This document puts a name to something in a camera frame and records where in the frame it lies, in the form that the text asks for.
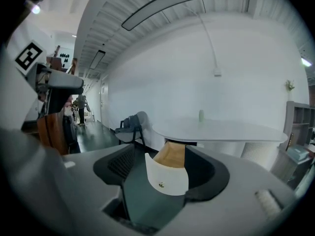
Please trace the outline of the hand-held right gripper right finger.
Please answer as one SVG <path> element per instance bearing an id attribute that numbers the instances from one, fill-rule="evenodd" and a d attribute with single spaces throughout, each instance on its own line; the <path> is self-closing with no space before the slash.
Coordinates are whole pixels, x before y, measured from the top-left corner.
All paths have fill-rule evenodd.
<path id="1" fill-rule="evenodd" d="M 294 192 L 245 159 L 187 146 L 189 190 L 169 236 L 260 236 L 292 210 Z"/>

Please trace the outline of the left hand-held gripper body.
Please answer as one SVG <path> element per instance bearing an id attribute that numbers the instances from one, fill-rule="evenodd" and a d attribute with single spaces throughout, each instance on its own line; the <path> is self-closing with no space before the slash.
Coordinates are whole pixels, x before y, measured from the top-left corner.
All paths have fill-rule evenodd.
<path id="1" fill-rule="evenodd" d="M 51 69 L 46 52 L 31 41 L 14 59 L 0 48 L 0 127 L 21 129 L 28 115 L 35 119 L 58 113 L 68 98 L 81 94 L 84 81 Z"/>

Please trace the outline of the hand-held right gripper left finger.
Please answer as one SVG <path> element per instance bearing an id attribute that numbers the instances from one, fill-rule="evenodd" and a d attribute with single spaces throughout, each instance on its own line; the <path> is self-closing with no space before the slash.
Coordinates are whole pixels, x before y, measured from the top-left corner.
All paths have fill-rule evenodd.
<path id="1" fill-rule="evenodd" d="M 85 201 L 119 220 L 129 220 L 124 183 L 135 162 L 134 145 L 118 145 L 63 157 Z"/>

